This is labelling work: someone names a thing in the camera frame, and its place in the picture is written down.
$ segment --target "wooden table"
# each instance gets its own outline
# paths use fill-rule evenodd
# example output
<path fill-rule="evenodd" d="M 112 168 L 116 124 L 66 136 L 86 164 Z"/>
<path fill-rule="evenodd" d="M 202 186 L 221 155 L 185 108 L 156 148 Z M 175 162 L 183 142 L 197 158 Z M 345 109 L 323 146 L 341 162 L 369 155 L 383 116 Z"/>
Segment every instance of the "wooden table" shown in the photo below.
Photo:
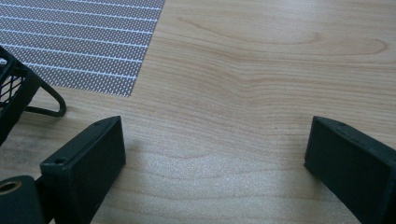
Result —
<path fill-rule="evenodd" d="M 318 115 L 396 147 L 395 46 L 393 0 L 167 0 L 132 96 L 56 88 L 67 114 L 24 113 L 0 179 L 121 115 L 127 164 L 92 223 L 359 223 L 306 143 Z"/>

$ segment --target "black rectangular block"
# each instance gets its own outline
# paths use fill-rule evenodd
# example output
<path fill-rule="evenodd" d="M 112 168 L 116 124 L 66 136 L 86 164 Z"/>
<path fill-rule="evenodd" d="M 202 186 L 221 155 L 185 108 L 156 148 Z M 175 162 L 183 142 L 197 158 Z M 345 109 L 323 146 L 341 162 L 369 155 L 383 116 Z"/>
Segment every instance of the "black rectangular block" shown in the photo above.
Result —
<path fill-rule="evenodd" d="M 90 223 L 125 164 L 120 117 L 95 122 L 40 164 L 56 223 Z"/>
<path fill-rule="evenodd" d="M 396 223 L 394 149 L 342 122 L 314 117 L 305 167 L 361 223 Z"/>

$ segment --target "metal wire mesh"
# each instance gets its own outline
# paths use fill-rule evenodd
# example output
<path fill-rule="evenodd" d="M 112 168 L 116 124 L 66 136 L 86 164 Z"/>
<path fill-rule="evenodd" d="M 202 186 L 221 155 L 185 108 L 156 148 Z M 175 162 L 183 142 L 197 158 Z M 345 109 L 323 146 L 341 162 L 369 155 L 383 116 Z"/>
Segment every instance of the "metal wire mesh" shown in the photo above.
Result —
<path fill-rule="evenodd" d="M 0 58 L 0 71 L 7 63 L 6 60 Z M 0 110 L 12 99 L 20 86 L 23 84 L 25 77 L 9 74 L 6 80 L 0 86 Z"/>

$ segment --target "white stripe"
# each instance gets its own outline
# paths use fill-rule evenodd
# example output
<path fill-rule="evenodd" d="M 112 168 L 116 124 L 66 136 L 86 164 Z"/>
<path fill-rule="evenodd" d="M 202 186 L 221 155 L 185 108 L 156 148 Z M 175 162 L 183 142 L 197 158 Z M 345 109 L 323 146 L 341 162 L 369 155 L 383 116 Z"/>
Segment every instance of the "white stripe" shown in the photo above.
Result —
<path fill-rule="evenodd" d="M 65 36 L 65 35 L 46 35 L 46 34 L 38 34 L 38 33 L 32 33 L 32 32 L 24 32 L 24 31 L 5 30 L 5 29 L 0 29 L 0 31 L 22 34 L 22 35 L 41 35 L 41 36 L 58 37 L 58 38 L 65 38 L 65 39 L 72 39 L 72 40 L 83 40 L 83 41 L 90 41 L 90 42 L 96 42 L 96 43 L 122 45 L 122 46 L 136 47 L 136 48 L 143 48 L 143 49 L 146 49 L 149 47 L 147 45 L 136 45 L 136 44 L 126 44 L 126 43 L 121 43 L 121 42 L 111 42 L 111 41 L 105 41 L 105 40 L 84 39 L 84 38 Z"/>
<path fill-rule="evenodd" d="M 64 0 L 64 1 L 78 2 L 78 3 L 89 3 L 89 4 L 104 5 L 104 6 L 111 6 L 111 7 L 131 7 L 131 8 L 142 8 L 142 9 L 147 9 L 147 10 L 161 10 L 160 7 L 137 7 L 137 6 L 122 5 L 122 4 L 114 4 L 114 3 L 102 3 L 102 2 L 78 1 L 78 0 Z"/>
<path fill-rule="evenodd" d="M 95 75 L 100 75 L 100 76 L 124 77 L 124 78 L 128 78 L 128 79 L 133 78 L 133 77 L 129 77 L 129 76 L 123 76 L 123 75 L 112 74 L 112 73 L 101 73 L 101 72 L 94 72 L 94 71 L 81 70 L 81 69 L 75 69 L 75 68 L 66 68 L 66 67 L 45 65 L 45 64 L 40 64 L 40 63 L 23 63 L 23 64 L 28 65 L 28 66 L 52 68 L 52 69 L 66 70 L 66 71 L 72 71 L 72 72 L 89 73 L 89 74 L 95 74 Z"/>
<path fill-rule="evenodd" d="M 104 29 L 104 30 L 113 30 L 113 31 L 121 31 L 121 32 L 138 33 L 138 34 L 144 34 L 144 35 L 152 35 L 152 32 L 147 32 L 147 31 L 125 30 L 125 29 L 110 28 L 110 27 L 105 27 L 105 26 L 82 25 L 82 24 L 74 24 L 74 23 L 61 22 L 61 21 L 42 21 L 42 20 L 25 19 L 25 18 L 8 17 L 8 16 L 0 16 L 0 18 L 17 20 L 17 21 L 38 21 L 38 22 L 44 22 L 44 23 L 54 23 L 54 24 L 72 25 L 72 26 L 79 26 L 79 27 L 93 28 L 93 29 Z"/>
<path fill-rule="evenodd" d="M 26 6 L 4 4 L 4 3 L 0 3 L 0 6 L 30 8 L 30 9 L 54 11 L 54 12 L 66 12 L 66 13 L 74 13 L 74 14 L 81 14 L 81 15 L 88 15 L 88 16 L 101 16 L 101 17 L 109 17 L 109 18 L 117 18 L 117 19 L 125 19 L 125 20 L 134 20 L 134 21 L 154 21 L 154 22 L 157 21 L 157 20 L 137 18 L 137 17 L 122 17 L 122 16 L 113 16 L 113 15 L 106 15 L 106 14 L 99 14 L 99 13 L 78 12 L 78 11 L 70 11 L 70 10 L 62 10 L 62 9 L 54 9 L 54 8 L 44 8 L 44 7 L 26 7 Z"/>
<path fill-rule="evenodd" d="M 27 47 L 27 46 L 20 46 L 20 45 L 9 45 L 9 44 L 2 44 L 2 45 L 3 46 L 12 47 L 12 48 L 34 49 L 34 50 L 48 51 L 48 52 L 53 52 L 53 53 L 64 53 L 64 54 L 72 54 L 72 55 L 78 55 L 78 56 L 87 56 L 87 57 L 100 58 L 100 59 L 110 59 L 110 60 L 125 61 L 125 62 L 128 62 L 128 63 L 142 63 L 142 61 L 134 60 L 134 59 L 114 58 L 114 57 L 107 57 L 107 56 L 94 55 L 94 54 L 85 54 L 85 53 L 76 53 L 76 52 L 62 51 L 62 50 L 57 50 L 57 49 L 40 49 L 40 48 L 34 48 L 34 47 Z"/>

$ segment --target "light wooden surface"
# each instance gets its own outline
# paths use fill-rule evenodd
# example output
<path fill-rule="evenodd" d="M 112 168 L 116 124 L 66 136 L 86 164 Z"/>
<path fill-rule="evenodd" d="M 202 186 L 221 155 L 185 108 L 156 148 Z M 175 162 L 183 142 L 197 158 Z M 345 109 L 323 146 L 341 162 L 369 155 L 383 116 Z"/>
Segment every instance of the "light wooden surface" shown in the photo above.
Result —
<path fill-rule="evenodd" d="M 396 147 L 396 3 L 166 0 L 131 97 L 56 90 L 66 116 L 25 113 L 0 179 L 121 115 L 127 165 L 92 223 L 359 223 L 304 152 L 314 115 Z"/>

